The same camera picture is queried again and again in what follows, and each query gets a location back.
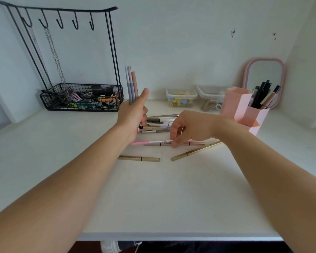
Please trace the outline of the person's right hand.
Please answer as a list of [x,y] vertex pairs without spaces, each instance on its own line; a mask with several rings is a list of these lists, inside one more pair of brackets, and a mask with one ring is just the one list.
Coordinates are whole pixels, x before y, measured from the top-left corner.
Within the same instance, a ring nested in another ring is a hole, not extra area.
[[219,115],[183,111],[171,125],[170,139],[178,136],[189,136],[195,141],[218,138],[223,122]]

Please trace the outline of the person's left hand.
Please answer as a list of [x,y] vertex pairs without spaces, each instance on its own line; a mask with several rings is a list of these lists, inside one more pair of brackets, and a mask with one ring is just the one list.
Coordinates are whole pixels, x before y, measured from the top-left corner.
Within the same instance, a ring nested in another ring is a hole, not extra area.
[[135,141],[139,125],[146,125],[147,112],[148,109],[145,105],[143,108],[136,107],[136,101],[132,105],[129,101],[120,105],[115,126],[125,144],[128,145]]

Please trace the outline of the beige pink cosmetic pencil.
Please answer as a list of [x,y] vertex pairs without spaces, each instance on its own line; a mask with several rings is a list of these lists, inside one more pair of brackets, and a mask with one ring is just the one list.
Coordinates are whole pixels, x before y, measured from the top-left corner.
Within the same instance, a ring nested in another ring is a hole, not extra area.
[[133,83],[133,87],[134,87],[135,99],[137,100],[139,98],[139,94],[138,94],[136,75],[135,75],[134,71],[131,72],[131,77],[132,77],[132,83]]

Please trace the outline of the lilac cosmetic pencil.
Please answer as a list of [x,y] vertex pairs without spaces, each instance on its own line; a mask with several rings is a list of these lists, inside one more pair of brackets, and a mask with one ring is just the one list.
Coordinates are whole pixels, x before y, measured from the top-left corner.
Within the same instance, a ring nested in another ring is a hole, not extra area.
[[136,96],[135,96],[134,84],[133,84],[133,79],[132,79],[131,67],[127,66],[127,70],[128,70],[128,76],[129,76],[129,82],[130,82],[132,101],[133,103],[135,103]]

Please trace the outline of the grey cosmetic pencil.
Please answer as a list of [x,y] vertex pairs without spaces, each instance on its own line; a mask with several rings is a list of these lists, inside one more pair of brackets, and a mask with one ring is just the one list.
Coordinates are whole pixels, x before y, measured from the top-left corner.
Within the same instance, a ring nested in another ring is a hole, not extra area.
[[126,73],[126,80],[127,80],[129,103],[130,103],[130,105],[132,105],[133,104],[133,97],[132,97],[132,91],[131,91],[131,85],[130,85],[129,71],[128,71],[128,67],[127,66],[125,66],[125,73]]

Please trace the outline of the pink and white cosmetic pencil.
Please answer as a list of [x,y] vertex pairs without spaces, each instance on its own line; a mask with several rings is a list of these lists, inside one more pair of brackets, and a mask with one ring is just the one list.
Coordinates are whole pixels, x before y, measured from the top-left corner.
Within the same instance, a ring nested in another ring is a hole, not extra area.
[[137,141],[131,143],[131,145],[145,145],[145,144],[161,144],[161,143],[171,143],[173,140],[156,140],[156,141]]

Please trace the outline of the person's left forearm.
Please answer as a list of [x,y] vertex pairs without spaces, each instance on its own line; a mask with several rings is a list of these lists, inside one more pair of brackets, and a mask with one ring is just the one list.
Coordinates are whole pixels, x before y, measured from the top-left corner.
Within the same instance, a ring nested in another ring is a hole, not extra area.
[[0,253],[67,253],[138,123],[117,122],[68,164],[0,212]]

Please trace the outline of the brown rose cosmetic pencil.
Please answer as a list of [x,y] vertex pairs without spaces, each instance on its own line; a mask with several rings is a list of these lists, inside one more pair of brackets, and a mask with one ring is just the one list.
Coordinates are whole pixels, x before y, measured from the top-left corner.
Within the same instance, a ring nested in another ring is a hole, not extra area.
[[[204,146],[206,143],[204,141],[188,141],[181,146]],[[162,142],[162,143],[149,143],[149,144],[144,144],[144,146],[170,146],[171,142]]]

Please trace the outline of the clear box of colourful clips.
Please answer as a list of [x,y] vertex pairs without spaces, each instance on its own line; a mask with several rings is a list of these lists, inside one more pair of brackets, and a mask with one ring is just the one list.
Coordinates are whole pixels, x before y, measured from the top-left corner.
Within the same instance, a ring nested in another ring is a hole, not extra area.
[[166,89],[167,104],[169,107],[191,108],[198,97],[194,89]]

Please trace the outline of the clear lidded storage box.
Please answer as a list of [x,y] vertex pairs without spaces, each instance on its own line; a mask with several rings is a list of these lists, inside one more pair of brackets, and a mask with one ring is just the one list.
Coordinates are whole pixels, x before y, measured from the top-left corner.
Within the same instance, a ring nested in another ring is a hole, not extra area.
[[234,86],[223,85],[197,85],[196,91],[202,101],[201,110],[221,110],[227,89],[233,87]]

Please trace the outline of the heap of hair clips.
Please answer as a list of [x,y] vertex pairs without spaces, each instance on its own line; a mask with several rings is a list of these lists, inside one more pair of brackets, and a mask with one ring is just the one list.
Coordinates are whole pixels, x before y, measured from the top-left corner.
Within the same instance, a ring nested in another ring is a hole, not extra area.
[[41,101],[49,111],[118,112],[123,102],[121,85],[62,84],[42,90]]

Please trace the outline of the pink hexagonal pen holder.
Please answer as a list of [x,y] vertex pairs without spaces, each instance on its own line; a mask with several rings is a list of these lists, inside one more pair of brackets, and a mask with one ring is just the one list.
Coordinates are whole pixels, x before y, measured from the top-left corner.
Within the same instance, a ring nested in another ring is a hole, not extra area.
[[257,135],[270,109],[249,106],[252,93],[238,87],[227,88],[220,115],[235,120],[253,135]]

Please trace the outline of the grey silver pen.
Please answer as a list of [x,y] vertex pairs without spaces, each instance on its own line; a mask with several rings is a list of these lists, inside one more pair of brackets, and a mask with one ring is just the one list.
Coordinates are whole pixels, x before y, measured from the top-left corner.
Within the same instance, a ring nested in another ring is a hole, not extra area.
[[250,101],[249,101],[249,105],[248,106],[252,106],[253,102],[254,102],[254,99],[258,93],[258,90],[259,90],[260,86],[256,86],[253,90],[252,90],[252,97],[250,98]]

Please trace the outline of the rose gold pen black cap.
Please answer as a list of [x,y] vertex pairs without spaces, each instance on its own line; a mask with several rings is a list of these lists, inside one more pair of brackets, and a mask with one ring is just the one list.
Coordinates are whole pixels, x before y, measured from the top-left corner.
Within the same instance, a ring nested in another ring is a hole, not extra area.
[[266,95],[266,97],[261,101],[260,110],[267,109],[268,106],[271,104],[273,99],[277,96],[277,93],[281,89],[280,85],[277,85],[274,90]]

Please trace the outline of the white and grey shoe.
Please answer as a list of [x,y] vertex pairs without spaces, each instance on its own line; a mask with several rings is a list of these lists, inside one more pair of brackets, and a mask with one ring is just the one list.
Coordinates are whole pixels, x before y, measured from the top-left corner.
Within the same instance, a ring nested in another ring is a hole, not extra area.
[[102,253],[120,253],[121,251],[135,248],[135,253],[142,241],[101,241]]

